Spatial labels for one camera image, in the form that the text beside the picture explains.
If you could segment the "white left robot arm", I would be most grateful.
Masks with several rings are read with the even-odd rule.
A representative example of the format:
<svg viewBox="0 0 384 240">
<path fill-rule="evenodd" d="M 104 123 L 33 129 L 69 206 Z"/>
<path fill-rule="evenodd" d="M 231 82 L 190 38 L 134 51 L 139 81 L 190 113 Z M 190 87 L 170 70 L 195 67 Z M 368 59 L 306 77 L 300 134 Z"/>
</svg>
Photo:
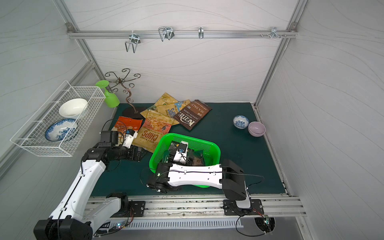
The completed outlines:
<svg viewBox="0 0 384 240">
<path fill-rule="evenodd" d="M 91 240 L 105 221 L 114 214 L 122 214 L 127 221 L 117 231 L 130 225 L 134 216 L 143 210 L 129 201 L 126 193 L 109 194 L 102 204 L 85 214 L 91 193 L 112 161 L 139 162 L 144 156 L 139 147 L 107 147 L 96 145 L 87 150 L 81 159 L 80 170 L 66 195 L 46 220 L 39 220 L 34 227 L 38 240 Z"/>
</svg>

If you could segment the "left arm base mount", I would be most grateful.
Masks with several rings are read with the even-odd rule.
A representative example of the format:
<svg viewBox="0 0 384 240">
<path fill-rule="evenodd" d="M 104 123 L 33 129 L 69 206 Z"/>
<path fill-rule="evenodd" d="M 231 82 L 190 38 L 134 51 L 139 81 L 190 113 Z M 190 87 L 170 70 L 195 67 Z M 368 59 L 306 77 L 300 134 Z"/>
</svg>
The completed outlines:
<svg viewBox="0 0 384 240">
<path fill-rule="evenodd" d="M 145 201 L 128 201 L 122 204 L 120 210 L 121 217 L 143 217 L 145 211 Z"/>
</svg>

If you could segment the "green Real chips bag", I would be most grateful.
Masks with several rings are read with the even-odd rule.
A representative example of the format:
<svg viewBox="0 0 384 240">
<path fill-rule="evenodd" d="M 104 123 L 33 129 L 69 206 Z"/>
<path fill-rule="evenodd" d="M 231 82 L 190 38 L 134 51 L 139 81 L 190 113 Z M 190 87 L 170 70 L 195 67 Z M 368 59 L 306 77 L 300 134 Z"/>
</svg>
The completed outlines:
<svg viewBox="0 0 384 240">
<path fill-rule="evenodd" d="M 171 142 L 171 145 L 169 146 L 168 150 L 166 150 L 163 153 L 163 160 L 162 160 L 163 163 L 170 163 L 170 162 L 168 162 L 169 154 L 170 154 L 171 150 L 174 150 L 177 148 L 178 144 L 179 143 L 177 143 L 175 141 Z M 195 150 L 192 150 L 191 148 L 189 148 L 189 145 L 188 145 L 188 158 L 192 160 L 192 164 L 191 165 L 182 165 L 182 166 L 192 166 L 192 167 L 204 167 L 204 166 L 206 166 L 206 162 L 205 162 L 203 153 L 204 153 L 203 150 L 195 151 Z"/>
</svg>

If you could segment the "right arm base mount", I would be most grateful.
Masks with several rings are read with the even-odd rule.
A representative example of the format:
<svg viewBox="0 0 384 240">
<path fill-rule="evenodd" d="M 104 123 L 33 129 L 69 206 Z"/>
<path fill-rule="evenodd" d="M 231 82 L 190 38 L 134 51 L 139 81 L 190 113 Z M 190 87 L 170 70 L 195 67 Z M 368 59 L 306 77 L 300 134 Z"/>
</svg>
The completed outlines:
<svg viewBox="0 0 384 240">
<path fill-rule="evenodd" d="M 225 216 L 259 216 L 264 215 L 264 208 L 261 200 L 251 199 L 251 208 L 242 209 L 236 201 L 223 200 L 223 210 Z"/>
</svg>

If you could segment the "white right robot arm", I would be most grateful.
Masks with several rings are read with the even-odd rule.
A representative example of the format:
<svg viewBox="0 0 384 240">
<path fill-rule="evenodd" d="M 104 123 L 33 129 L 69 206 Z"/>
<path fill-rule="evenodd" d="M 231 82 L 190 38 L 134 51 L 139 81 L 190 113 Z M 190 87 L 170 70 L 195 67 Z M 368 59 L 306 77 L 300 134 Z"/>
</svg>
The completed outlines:
<svg viewBox="0 0 384 240">
<path fill-rule="evenodd" d="M 231 160 L 222 160 L 212 166 L 203 165 L 202 158 L 199 158 L 197 165 L 193 162 L 194 158 L 188 154 L 187 147 L 169 151 L 168 160 L 158 164 L 154 175 L 147 181 L 147 187 L 164 194 L 179 191 L 186 185 L 214 187 L 222 190 L 240 211 L 252 210 L 242 168 Z"/>
</svg>

